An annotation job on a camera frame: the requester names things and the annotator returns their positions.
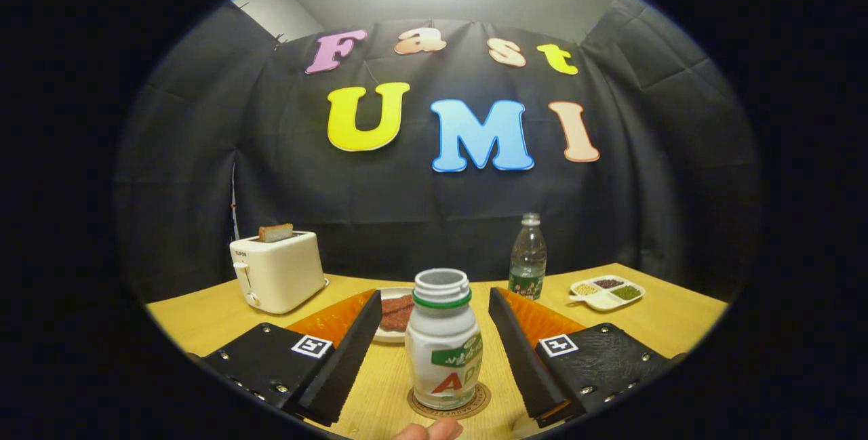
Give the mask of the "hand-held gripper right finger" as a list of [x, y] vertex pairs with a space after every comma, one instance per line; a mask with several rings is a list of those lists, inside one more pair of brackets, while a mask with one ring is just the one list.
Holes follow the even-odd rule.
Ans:
[[675, 366], [613, 323], [583, 326], [502, 287], [490, 289], [488, 313], [539, 427], [610, 408]]

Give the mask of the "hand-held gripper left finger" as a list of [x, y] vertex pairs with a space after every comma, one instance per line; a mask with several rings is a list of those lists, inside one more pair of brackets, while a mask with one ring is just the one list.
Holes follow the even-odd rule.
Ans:
[[337, 422], [382, 317], [367, 289], [282, 327], [259, 323], [197, 364], [298, 418]]

